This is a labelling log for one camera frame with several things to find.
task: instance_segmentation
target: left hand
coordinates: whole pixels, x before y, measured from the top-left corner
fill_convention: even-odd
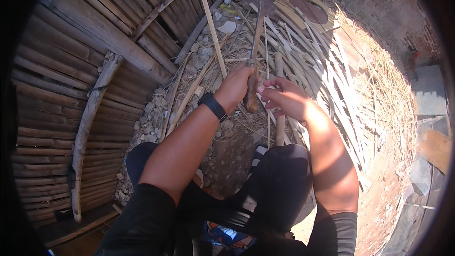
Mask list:
[[[248,77],[253,73],[254,69],[247,67],[245,63],[238,64],[213,94],[213,97],[224,108],[226,113],[229,114],[234,111],[235,106],[245,97],[248,88]]]

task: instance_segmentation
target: circular hole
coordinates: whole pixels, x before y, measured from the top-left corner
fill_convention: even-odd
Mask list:
[[[309,0],[289,0],[294,7],[299,8],[305,16],[313,23],[326,24],[328,21],[327,13],[321,6]]]

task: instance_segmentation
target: black wristwatch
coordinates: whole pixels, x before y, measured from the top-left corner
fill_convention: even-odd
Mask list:
[[[222,123],[227,117],[227,113],[224,108],[218,103],[218,101],[213,98],[213,94],[207,92],[204,94],[201,99],[197,102],[198,105],[205,104],[207,107],[212,110],[212,112],[218,117],[220,123]]]

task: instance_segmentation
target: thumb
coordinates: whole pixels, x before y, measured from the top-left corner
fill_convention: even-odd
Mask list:
[[[263,85],[258,87],[258,93],[267,98],[267,100],[279,100],[282,94],[279,90],[266,88]]]

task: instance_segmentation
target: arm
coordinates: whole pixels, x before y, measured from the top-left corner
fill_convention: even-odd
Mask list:
[[[234,110],[247,92],[253,69],[239,64],[213,95],[226,113]],[[219,120],[204,104],[193,111],[151,154],[139,184],[154,185],[168,193],[176,204],[192,180],[219,125]]]
[[[266,88],[278,86],[277,89]],[[277,77],[258,88],[267,109],[280,107],[275,116],[288,115],[308,128],[316,222],[340,212],[357,213],[359,181],[338,130],[322,109],[299,87]]]

